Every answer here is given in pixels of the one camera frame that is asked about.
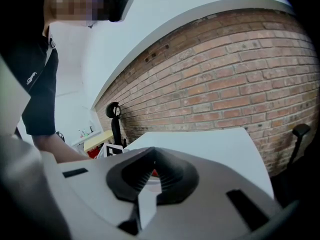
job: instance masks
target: brick wall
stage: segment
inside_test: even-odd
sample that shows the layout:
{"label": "brick wall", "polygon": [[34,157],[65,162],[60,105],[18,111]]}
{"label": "brick wall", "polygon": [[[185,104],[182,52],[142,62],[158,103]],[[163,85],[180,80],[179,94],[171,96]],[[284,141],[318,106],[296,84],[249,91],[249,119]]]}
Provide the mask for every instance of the brick wall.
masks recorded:
{"label": "brick wall", "polygon": [[311,40],[290,15],[236,10],[210,15],[171,32],[142,52],[96,104],[119,102],[128,142],[152,131],[244,127],[271,174],[292,153],[292,128],[315,132],[319,67]]}

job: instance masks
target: person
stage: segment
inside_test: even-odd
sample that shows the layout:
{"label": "person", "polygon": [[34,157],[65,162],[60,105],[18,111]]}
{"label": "person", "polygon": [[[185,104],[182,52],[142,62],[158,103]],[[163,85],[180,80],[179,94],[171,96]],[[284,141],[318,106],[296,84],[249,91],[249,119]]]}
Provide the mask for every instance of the person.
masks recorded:
{"label": "person", "polygon": [[119,9],[118,0],[1,0],[1,3],[0,54],[31,96],[22,114],[26,133],[39,150],[52,153],[58,163],[90,159],[55,134],[59,59],[50,24],[67,21],[92,28],[97,21],[118,21],[123,4]]}

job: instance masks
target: black shirt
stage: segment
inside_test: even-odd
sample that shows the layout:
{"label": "black shirt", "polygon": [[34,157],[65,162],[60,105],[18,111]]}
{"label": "black shirt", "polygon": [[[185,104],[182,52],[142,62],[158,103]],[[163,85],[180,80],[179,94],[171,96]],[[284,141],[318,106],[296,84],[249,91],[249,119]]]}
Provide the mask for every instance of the black shirt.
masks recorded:
{"label": "black shirt", "polygon": [[43,36],[44,0],[2,0],[0,53],[9,69],[30,94],[22,120],[27,134],[52,135],[58,53],[47,64],[48,38]]}

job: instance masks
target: logo on shirt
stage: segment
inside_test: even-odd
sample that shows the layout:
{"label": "logo on shirt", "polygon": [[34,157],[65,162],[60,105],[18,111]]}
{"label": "logo on shirt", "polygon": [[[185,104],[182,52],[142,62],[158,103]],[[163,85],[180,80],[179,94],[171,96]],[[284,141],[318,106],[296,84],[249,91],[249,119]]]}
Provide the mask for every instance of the logo on shirt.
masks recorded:
{"label": "logo on shirt", "polygon": [[33,72],[32,75],[26,80],[26,85],[30,84],[32,82],[32,79],[37,74],[37,72]]}

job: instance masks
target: black slot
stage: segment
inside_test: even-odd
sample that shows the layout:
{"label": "black slot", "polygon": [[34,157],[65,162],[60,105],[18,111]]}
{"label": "black slot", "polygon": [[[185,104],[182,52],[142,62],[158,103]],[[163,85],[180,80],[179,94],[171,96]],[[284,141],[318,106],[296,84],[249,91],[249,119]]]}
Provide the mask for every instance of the black slot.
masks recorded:
{"label": "black slot", "polygon": [[73,177],[73,176],[77,176],[79,174],[84,174],[86,173],[88,170],[86,168],[79,168],[79,169],[75,169],[75,170],[69,170],[69,171],[65,171],[63,172],[63,176],[65,178],[69,178],[69,177]]}
{"label": "black slot", "polygon": [[268,217],[241,190],[231,190],[226,195],[251,231],[255,231],[269,221]]}

